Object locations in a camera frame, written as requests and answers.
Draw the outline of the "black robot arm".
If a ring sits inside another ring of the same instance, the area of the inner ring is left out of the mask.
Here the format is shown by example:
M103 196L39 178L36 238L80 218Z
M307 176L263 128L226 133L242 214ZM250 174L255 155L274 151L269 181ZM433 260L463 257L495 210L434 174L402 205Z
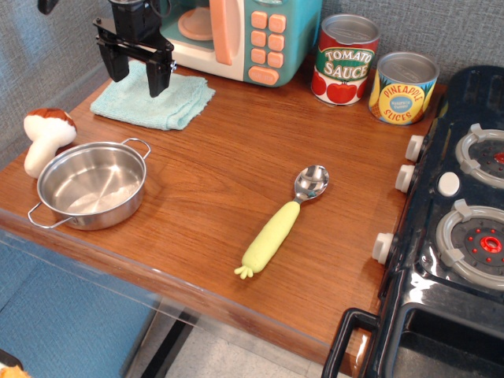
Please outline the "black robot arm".
M97 17L97 44L110 78L119 82L129 74L129 60L146 66L150 96L157 97L169 87L176 69L174 46L161 34L162 20L170 9L161 11L159 1L111 1L113 18Z

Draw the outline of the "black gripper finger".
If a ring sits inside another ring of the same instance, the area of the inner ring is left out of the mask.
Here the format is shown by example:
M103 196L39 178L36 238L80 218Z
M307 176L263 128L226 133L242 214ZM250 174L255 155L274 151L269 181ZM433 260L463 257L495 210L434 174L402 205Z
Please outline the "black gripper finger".
M114 82L119 82L129 74L128 56L117 45L98 40L98 47L103 63Z
M169 87L172 73L176 70L176 61L149 60L146 63L146 74L151 98L156 98Z

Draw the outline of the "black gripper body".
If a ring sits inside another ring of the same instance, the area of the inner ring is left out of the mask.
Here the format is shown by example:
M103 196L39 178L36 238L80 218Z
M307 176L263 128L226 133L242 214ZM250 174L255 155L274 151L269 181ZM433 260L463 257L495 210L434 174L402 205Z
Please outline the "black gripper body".
M162 21L171 12L170 2L111 2L112 16L97 17L93 25L98 40L117 45L129 58L148 62L173 60L174 46L161 35Z

